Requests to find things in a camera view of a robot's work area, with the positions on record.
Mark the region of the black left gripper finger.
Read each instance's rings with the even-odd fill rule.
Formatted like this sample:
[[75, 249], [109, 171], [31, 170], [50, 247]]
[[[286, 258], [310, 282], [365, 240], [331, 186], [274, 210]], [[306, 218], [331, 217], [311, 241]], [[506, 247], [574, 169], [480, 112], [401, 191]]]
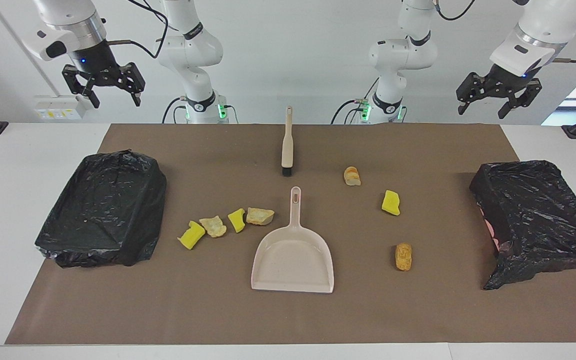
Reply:
[[530, 80], [519, 96], [515, 96], [516, 91], [513, 88], [507, 86], [503, 88], [503, 96], [507, 98], [507, 102], [498, 110], [498, 118], [504, 119], [511, 111], [528, 107], [535, 100], [541, 89], [540, 80]]
[[487, 98], [490, 89], [489, 76], [469, 73], [466, 78], [464, 78], [462, 84], [456, 89], [456, 98], [460, 102], [457, 108], [458, 114], [463, 115], [474, 101]]

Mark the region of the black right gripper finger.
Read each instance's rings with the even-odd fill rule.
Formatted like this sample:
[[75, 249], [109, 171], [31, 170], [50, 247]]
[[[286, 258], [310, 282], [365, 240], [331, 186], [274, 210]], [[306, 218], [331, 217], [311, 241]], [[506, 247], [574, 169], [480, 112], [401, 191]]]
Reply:
[[81, 95], [89, 100], [94, 109], [99, 108], [100, 101], [94, 91], [94, 87], [97, 85], [96, 77], [93, 74], [80, 71], [72, 64], [66, 64], [62, 68], [62, 77], [71, 93]]
[[146, 89], [146, 80], [143, 78], [137, 64], [130, 62], [119, 67], [118, 88], [130, 94], [136, 107], [141, 106], [141, 94]]

